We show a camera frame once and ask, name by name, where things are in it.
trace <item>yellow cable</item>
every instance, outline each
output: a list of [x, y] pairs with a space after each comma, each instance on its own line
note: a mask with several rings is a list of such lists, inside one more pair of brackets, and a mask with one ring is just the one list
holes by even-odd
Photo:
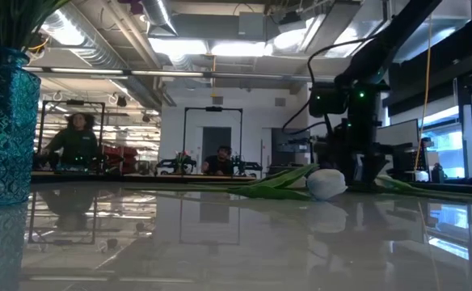
[[29, 49], [29, 50], [40, 49], [40, 48], [42, 48], [43, 46], [45, 46], [45, 45], [48, 43], [48, 41], [49, 41], [49, 37], [48, 37], [47, 39], [45, 39], [45, 41], [44, 41], [43, 44], [39, 44], [39, 45], [37, 45], [36, 47], [27, 48], [27, 49]]
[[417, 153], [415, 154], [415, 165], [414, 165], [414, 175], [417, 171], [417, 166], [419, 164], [419, 154], [421, 152], [421, 146], [424, 130], [424, 117], [427, 115], [427, 103], [428, 103], [428, 92], [430, 91], [430, 60], [432, 58], [432, 14], [428, 19], [428, 52], [427, 52], [427, 76], [426, 76], [426, 86], [424, 88], [424, 104], [423, 104], [423, 118], [421, 119], [421, 130], [419, 131], [419, 145], [417, 148]]

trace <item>dark green shirt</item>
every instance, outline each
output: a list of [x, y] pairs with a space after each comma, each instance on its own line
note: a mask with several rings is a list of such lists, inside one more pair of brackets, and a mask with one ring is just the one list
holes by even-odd
[[83, 156], [85, 161], [90, 161], [98, 152], [96, 136], [90, 130], [61, 130], [47, 148], [54, 152], [62, 147], [61, 163], [64, 164], [83, 164], [84, 161], [77, 161], [76, 157]]

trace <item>white round object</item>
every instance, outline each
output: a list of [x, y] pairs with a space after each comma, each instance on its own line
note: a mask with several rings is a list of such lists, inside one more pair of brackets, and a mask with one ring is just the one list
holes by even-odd
[[317, 200], [328, 200], [348, 189], [343, 174], [332, 169], [315, 171], [308, 177], [306, 186]]

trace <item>machine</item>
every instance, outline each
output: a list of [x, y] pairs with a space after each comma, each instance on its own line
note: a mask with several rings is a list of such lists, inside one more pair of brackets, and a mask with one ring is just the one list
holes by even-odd
[[[383, 77], [399, 48], [441, 1], [409, 1], [385, 30], [353, 41], [370, 40], [351, 59], [349, 67], [335, 78], [334, 84], [313, 82], [307, 105], [311, 116], [324, 118], [328, 132], [318, 152], [319, 162], [334, 164], [345, 175], [347, 183], [371, 185], [387, 164], [385, 154], [389, 147], [375, 142], [376, 127], [381, 125], [377, 120], [380, 92], [389, 90]], [[313, 80], [311, 59], [338, 45], [343, 44], [322, 48], [310, 57], [308, 68]], [[343, 114], [346, 110], [348, 118], [333, 129], [327, 115]]]

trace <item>man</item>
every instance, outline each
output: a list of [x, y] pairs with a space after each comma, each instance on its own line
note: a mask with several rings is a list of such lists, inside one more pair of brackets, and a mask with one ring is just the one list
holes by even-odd
[[229, 146], [220, 146], [217, 155], [207, 157], [202, 163], [202, 172], [206, 175], [232, 175], [234, 169], [230, 154]]

